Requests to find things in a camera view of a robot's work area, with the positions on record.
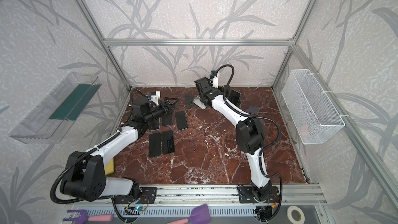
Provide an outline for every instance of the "vent grille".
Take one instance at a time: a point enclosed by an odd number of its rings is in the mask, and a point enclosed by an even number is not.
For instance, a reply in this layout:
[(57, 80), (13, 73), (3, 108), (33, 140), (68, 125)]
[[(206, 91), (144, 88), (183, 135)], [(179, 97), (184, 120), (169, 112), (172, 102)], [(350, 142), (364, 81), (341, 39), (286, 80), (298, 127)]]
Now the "vent grille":
[[(194, 207), (148, 207), (145, 211), (133, 211), (125, 215), (125, 207), (118, 207), (124, 217), (188, 217)], [(114, 214), (112, 207), (85, 207), (88, 216)], [(209, 207), (212, 217), (252, 217), (254, 207), (251, 206), (214, 206)]]

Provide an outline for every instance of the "green sponge strip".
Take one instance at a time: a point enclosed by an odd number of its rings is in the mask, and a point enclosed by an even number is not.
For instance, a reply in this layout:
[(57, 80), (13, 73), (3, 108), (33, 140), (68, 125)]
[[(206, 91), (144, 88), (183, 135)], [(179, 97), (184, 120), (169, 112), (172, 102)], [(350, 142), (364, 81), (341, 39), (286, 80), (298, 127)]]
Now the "green sponge strip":
[(101, 85), (79, 84), (49, 119), (75, 121)]

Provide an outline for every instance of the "yellow sponge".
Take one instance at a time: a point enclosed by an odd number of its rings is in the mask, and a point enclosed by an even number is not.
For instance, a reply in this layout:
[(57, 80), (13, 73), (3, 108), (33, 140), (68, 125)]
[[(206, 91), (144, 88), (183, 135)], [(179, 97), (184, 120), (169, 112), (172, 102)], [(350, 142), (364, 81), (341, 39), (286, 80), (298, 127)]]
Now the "yellow sponge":
[(108, 175), (110, 173), (113, 173), (115, 171), (115, 167), (113, 166), (113, 158), (109, 163), (105, 166), (105, 175)]

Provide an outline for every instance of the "transparent acrylic shelf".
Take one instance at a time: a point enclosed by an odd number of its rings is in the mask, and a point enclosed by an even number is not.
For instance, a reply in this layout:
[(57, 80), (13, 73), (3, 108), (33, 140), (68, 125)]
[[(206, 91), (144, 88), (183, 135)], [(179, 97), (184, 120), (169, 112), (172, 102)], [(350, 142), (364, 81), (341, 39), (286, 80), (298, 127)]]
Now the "transparent acrylic shelf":
[(70, 73), (10, 133), (23, 143), (58, 144), (97, 92), (98, 76)]

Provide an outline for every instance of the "black mounting plate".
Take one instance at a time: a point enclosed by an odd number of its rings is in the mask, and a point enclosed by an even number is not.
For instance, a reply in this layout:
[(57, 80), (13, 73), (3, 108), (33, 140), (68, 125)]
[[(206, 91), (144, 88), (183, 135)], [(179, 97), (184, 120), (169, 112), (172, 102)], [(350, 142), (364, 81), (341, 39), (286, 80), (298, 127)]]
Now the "black mounting plate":
[[(239, 193), (239, 202), (240, 203), (258, 203), (253, 197), (253, 188), (251, 186), (238, 186), (238, 193)], [(274, 203), (275, 202), (275, 197), (271, 194), (274, 194), (277, 196), (277, 199), (279, 198), (279, 190), (278, 187), (272, 186), (271, 191), (268, 194), (268, 201), (269, 203)]]
[[(146, 195), (146, 197), (141, 197), (140, 200), (136, 204), (154, 204), (156, 198), (157, 187), (140, 187), (142, 190), (142, 195)], [(131, 197), (127, 197), (124, 195), (117, 195), (115, 197), (116, 204), (128, 204), (131, 202)]]

